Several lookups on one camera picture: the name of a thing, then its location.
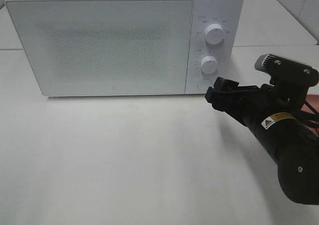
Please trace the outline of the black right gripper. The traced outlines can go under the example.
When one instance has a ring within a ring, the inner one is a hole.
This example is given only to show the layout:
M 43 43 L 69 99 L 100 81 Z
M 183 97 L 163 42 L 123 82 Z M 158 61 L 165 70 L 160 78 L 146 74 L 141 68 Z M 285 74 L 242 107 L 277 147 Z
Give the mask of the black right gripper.
M 218 77 L 213 87 L 208 88 L 205 99 L 213 109 L 231 114 L 256 138 L 269 138 L 277 134 L 287 136 L 303 128 L 303 124 L 272 94 L 272 86 L 238 85 L 236 81 Z

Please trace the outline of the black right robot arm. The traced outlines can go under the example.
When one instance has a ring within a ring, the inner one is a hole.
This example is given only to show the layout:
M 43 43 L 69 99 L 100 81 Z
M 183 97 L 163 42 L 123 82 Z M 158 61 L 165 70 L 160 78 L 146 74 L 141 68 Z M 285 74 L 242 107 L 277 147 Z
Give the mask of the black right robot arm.
M 319 203 L 319 138 L 302 123 L 273 87 L 239 86 L 218 77 L 205 99 L 247 127 L 278 166 L 278 180 L 293 202 Z

